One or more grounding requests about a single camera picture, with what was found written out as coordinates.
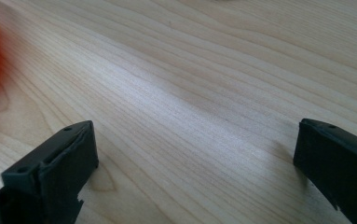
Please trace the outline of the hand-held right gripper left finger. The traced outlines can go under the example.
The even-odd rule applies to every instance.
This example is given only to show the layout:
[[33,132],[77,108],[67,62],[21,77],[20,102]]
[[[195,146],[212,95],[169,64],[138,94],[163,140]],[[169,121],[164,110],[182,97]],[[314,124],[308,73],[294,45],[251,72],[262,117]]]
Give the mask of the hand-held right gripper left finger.
[[98,165],[90,120],[53,134],[1,174],[4,224],[75,224],[78,194]]

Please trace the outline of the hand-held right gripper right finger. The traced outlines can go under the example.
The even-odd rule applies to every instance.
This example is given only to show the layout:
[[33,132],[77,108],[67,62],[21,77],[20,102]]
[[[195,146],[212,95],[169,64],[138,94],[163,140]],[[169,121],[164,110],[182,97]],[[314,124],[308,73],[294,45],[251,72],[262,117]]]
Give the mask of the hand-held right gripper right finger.
[[357,224],[356,135],[326,122],[302,119],[294,166],[335,209],[352,224]]

